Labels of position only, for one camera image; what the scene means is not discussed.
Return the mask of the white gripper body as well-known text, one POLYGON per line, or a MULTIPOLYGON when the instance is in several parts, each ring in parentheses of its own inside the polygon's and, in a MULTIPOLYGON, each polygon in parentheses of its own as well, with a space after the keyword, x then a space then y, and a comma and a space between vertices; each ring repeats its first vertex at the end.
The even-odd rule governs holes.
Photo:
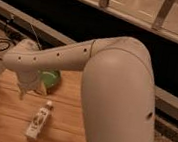
POLYGON ((40 85, 40 76, 37 71, 18 71, 17 80, 18 87, 23 91, 32 91, 40 85))

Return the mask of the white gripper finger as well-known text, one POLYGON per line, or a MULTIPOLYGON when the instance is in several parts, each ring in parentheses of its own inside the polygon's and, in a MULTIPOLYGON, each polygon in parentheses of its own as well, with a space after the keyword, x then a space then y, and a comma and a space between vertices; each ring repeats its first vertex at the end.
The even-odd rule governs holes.
POLYGON ((20 91, 19 91, 19 99, 20 99, 20 100, 23 100, 23 98, 25 97, 25 92, 26 92, 26 91, 20 89, 20 91))
POLYGON ((40 83, 40 85, 36 88, 36 92, 42 96, 47 95, 47 89, 46 86, 43 84, 43 82, 40 83))

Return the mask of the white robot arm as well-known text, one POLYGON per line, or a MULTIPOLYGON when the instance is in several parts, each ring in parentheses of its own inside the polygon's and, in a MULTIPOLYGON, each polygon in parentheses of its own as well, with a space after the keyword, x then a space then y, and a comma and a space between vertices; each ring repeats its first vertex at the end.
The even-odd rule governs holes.
POLYGON ((39 50, 22 40, 2 58, 25 94, 42 71, 80 71, 86 142, 153 142, 155 85, 146 46, 114 37, 39 50))

